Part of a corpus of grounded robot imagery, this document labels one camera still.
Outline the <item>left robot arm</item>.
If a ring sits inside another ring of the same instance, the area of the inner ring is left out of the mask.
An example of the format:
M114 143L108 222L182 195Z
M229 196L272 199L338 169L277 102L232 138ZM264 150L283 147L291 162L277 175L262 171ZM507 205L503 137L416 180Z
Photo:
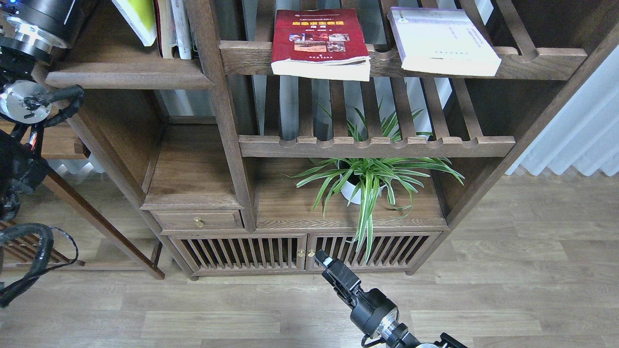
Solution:
M75 44L87 17L81 0L3 0L1 15L14 35L1 35L1 220L17 216L19 196L44 181L50 167L42 157L44 130L71 118L84 100L80 85L48 92L35 82L38 62L51 62L53 48Z

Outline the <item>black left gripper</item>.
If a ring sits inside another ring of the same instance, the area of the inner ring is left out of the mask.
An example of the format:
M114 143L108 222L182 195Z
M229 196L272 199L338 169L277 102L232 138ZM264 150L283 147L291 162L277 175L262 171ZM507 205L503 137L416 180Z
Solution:
M75 37L80 31L79 0L9 0L7 13L56 37Z

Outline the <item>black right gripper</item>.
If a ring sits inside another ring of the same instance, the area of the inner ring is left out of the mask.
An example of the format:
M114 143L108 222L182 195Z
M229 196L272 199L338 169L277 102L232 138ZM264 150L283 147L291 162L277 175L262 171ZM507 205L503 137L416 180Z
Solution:
M352 309L350 319L371 338L387 339L399 325L398 307L382 291L359 289L361 279L345 264L332 258L322 249L314 255L324 268L322 276L331 284L334 291Z

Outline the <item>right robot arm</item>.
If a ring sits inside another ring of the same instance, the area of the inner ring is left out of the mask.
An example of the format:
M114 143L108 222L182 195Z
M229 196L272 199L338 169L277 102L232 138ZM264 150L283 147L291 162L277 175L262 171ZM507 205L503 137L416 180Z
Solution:
M350 319L364 333L362 347L385 343L389 348L463 348L464 344L446 333L436 342L422 343L398 321L398 307L382 291L374 288L363 291L360 278L345 264L327 255L322 249L316 251L316 261L324 267L322 276L334 287L334 291L352 310Z

